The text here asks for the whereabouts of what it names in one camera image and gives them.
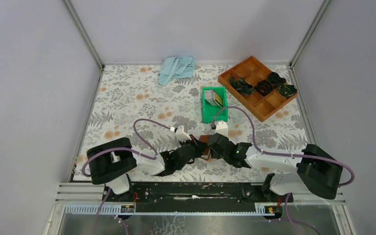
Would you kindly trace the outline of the brown leather card holder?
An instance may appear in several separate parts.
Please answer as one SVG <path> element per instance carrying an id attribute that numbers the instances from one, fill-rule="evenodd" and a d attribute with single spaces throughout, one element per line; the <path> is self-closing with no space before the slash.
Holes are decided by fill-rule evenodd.
<path id="1" fill-rule="evenodd" d="M 201 159 L 208 161 L 211 159 L 211 151 L 208 146 L 208 141 L 211 135 L 201 135 L 199 137 L 199 147 L 200 150 L 202 151 Z"/>

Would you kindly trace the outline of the silver credit card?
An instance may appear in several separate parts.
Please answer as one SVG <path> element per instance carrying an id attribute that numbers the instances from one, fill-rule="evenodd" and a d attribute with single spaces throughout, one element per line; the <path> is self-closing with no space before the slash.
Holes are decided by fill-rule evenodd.
<path id="1" fill-rule="evenodd" d="M 205 100 L 212 106 L 223 108 L 223 98 L 215 90 L 204 91 Z"/>

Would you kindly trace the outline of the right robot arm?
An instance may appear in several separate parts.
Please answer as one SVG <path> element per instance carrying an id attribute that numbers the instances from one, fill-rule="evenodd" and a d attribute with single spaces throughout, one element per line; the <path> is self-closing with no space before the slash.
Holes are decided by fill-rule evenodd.
<path id="1" fill-rule="evenodd" d="M 314 144 L 307 144 L 301 154 L 256 150 L 251 143 L 234 144 L 226 136 L 214 134 L 208 140 L 214 156 L 236 168 L 278 170 L 267 175 L 261 195 L 269 202 L 289 193 L 311 192 L 328 200 L 336 198 L 343 165 Z"/>

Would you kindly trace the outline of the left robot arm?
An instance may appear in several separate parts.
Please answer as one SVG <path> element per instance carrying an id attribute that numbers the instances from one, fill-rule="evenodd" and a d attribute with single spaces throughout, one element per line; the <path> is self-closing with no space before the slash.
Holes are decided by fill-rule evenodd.
<path id="1" fill-rule="evenodd" d="M 201 158 L 208 149 L 207 143 L 193 135 L 180 142 L 180 147 L 159 153 L 155 159 L 132 148 L 129 138 L 120 138 L 87 151 L 88 160 L 82 174 L 91 177 L 94 185 L 105 185 L 107 191 L 120 201 L 132 196 L 131 170 L 145 171 L 153 176 L 168 176 L 182 170 L 196 158 Z"/>

